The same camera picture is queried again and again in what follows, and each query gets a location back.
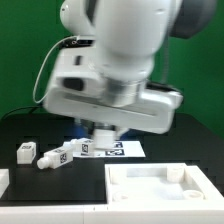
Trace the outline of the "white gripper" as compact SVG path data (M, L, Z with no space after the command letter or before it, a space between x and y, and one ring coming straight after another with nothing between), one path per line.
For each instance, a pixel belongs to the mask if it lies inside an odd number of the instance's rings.
M91 67L90 53L86 48L59 52L44 99L48 112L157 134L170 129L182 102L179 92L143 89L134 98L121 95L106 103L105 83Z

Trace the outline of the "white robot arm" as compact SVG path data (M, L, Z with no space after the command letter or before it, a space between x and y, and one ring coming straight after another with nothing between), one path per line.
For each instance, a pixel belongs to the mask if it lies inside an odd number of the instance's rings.
M202 31L217 0L64 0L63 26L80 47L59 51L46 90L47 111L152 133L169 130L182 101L147 79L167 37Z

